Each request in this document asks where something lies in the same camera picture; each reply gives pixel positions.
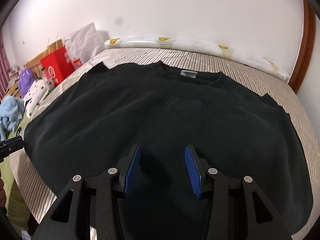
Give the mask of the person left hand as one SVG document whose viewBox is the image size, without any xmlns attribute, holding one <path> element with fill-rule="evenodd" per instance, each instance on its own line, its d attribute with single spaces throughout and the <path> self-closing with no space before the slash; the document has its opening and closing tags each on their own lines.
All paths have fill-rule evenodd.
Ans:
<svg viewBox="0 0 320 240">
<path fill-rule="evenodd" d="M 0 172 L 0 206 L 5 207 L 7 201 L 7 195 L 4 189 L 4 181 L 2 179 L 2 174 Z"/>
</svg>

